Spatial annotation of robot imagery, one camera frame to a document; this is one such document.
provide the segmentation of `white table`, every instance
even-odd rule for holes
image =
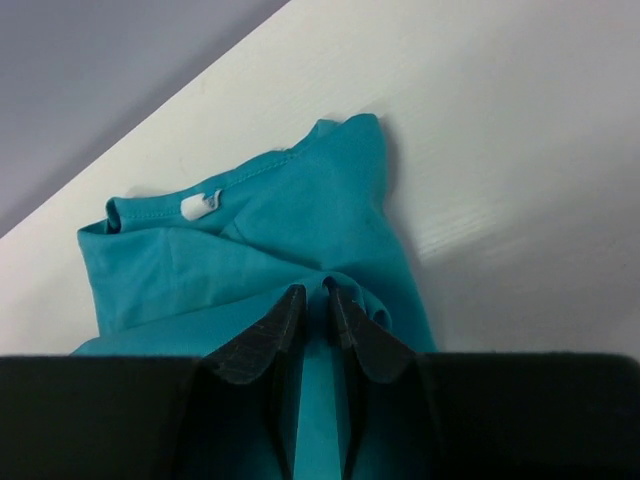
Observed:
[[[110,196],[183,188],[371,111],[442,348],[640,357],[639,14],[293,0],[0,239],[0,353],[96,334],[75,234]]]

